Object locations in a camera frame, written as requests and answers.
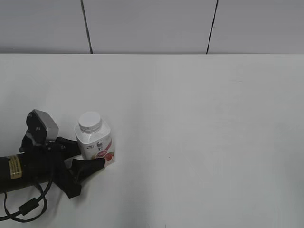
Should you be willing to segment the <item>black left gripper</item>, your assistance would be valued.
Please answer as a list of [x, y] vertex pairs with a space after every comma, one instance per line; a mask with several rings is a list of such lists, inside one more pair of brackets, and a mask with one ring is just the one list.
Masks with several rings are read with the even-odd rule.
[[65, 160], [81, 155], [77, 141], [57, 137], [53, 142], [34, 146], [25, 135], [19, 152], [23, 156], [23, 167], [31, 179], [52, 181], [68, 198], [80, 195], [81, 185], [85, 179], [105, 167], [105, 159], [72, 160], [71, 171]]

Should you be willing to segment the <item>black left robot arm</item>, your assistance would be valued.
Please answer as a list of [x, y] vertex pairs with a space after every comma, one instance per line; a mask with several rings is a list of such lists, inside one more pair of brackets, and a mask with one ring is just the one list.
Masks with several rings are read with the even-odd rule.
[[0, 191], [52, 181], [68, 198], [79, 196], [82, 187], [65, 163], [65, 160], [80, 155], [77, 142], [58, 137], [55, 141], [34, 143], [33, 137], [27, 133], [19, 154], [0, 158]]

